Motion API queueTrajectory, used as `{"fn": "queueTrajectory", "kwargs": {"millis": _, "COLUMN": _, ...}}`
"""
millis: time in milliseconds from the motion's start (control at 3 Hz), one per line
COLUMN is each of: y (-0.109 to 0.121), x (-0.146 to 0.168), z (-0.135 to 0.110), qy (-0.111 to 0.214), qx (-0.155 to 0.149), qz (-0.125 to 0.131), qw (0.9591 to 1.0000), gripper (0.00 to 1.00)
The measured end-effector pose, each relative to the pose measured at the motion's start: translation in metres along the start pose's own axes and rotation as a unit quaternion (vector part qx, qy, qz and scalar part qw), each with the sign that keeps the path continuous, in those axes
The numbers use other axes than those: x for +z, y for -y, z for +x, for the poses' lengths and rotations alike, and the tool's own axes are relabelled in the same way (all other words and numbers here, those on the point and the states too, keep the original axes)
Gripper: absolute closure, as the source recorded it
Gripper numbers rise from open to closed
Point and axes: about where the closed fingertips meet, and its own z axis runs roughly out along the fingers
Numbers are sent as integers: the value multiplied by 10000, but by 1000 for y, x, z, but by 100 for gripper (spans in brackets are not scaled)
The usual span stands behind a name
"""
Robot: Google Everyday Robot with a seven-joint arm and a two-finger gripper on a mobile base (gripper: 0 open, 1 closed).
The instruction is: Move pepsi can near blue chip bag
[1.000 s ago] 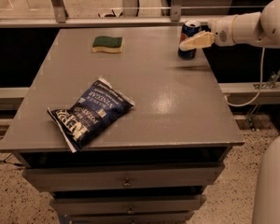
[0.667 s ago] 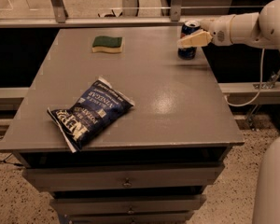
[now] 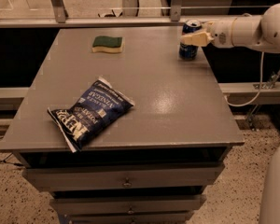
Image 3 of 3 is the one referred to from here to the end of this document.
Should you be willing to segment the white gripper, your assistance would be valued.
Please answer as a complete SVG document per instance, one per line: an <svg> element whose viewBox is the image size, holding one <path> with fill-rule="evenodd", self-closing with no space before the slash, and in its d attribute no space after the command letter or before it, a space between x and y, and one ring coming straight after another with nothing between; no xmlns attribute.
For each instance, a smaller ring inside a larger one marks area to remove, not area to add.
<svg viewBox="0 0 280 224"><path fill-rule="evenodd" d="M217 48L232 48L232 30L235 17L224 18L217 21L206 21L202 28L194 33L181 36L180 41L187 46L206 47L209 43Z"/></svg>

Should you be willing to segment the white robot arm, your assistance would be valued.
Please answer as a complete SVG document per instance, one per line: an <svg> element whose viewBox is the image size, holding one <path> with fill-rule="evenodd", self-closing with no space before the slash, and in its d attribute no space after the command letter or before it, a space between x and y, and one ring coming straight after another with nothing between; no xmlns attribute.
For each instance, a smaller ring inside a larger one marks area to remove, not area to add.
<svg viewBox="0 0 280 224"><path fill-rule="evenodd" d="M186 45L217 48L246 47L280 54L280 4L262 15L242 15L208 21L193 33L181 36ZM269 163L262 192L259 224L280 224L280 147Z"/></svg>

